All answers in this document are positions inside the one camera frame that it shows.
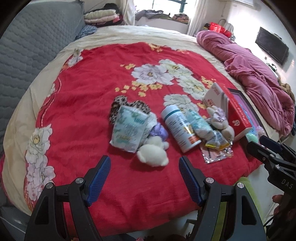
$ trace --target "leopard print fabric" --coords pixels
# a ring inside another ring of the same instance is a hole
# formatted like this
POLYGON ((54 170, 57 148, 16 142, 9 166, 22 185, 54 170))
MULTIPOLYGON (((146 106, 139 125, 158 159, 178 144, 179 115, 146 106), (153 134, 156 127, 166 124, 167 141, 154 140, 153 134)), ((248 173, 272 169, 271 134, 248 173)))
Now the leopard print fabric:
POLYGON ((125 95, 119 95, 115 97, 113 103, 111 104, 110 117, 109 117, 109 121, 111 124, 115 123, 119 108, 122 105, 137 108, 147 115, 151 112, 150 107, 145 102, 141 100, 136 100, 134 102, 129 103, 128 98, 125 95))

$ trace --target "beige bed sheet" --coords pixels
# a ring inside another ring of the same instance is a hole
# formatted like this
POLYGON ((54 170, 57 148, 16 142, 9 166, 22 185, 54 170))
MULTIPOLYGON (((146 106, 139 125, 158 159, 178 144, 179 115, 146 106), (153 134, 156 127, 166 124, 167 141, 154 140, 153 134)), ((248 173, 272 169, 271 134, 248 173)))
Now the beige bed sheet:
MULTIPOLYGON (((93 35, 70 43, 32 82, 15 109, 7 126, 4 137, 5 161, 2 173, 3 183, 9 199, 18 209, 28 215, 31 214, 26 205, 23 192, 23 184, 26 175, 25 151, 29 138, 34 132, 38 112, 65 61, 73 54, 74 49, 77 47, 92 49, 108 44, 131 44, 136 42, 166 45, 201 54, 214 65, 216 69, 225 75, 238 90, 244 93, 243 87, 225 71, 224 65, 212 54, 199 46, 194 37, 175 31, 143 26, 110 26, 101 28, 100 31, 97 31, 93 35)), ((262 120, 269 137, 277 141, 279 139, 279 134, 266 123, 250 98, 245 93, 244 95, 262 120)))

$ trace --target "black screen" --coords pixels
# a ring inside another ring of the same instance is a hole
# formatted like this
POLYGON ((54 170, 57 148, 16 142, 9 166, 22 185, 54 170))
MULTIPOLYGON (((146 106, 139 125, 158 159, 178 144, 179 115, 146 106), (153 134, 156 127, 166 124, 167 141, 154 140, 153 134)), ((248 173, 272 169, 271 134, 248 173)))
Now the black screen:
POLYGON ((264 28, 260 27, 256 44, 269 53, 271 57, 273 57, 281 65, 283 65, 287 59, 289 53, 287 45, 285 45, 276 35, 268 32, 264 28))

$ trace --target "screw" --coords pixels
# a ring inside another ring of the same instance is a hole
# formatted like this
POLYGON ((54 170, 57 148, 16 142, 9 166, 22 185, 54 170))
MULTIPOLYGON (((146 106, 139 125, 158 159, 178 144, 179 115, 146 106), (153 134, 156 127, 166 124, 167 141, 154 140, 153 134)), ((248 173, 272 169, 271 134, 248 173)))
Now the screw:
POLYGON ((214 182, 214 179, 211 178, 211 177, 208 177, 205 181, 206 181, 207 183, 213 183, 213 182, 214 182))
POLYGON ((52 183, 47 183, 46 188, 51 189, 54 185, 52 183))
POLYGON ((239 188, 244 188, 244 184, 243 184, 243 183, 237 183, 237 186, 238 186, 239 188))
POLYGON ((79 178, 77 178, 76 180, 75 180, 75 182, 77 183, 77 184, 80 184, 80 183, 82 183, 84 180, 83 180, 83 178, 82 177, 79 177, 79 178))

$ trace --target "bottle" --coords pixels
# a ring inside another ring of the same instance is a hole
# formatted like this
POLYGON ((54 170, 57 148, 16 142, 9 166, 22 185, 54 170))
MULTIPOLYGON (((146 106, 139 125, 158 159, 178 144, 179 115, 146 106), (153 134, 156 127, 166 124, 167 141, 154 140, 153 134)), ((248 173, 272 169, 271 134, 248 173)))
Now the bottle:
POLYGON ((195 135, 191 124, 176 105, 167 106, 161 112, 161 117, 183 153, 201 143, 201 140, 195 135))

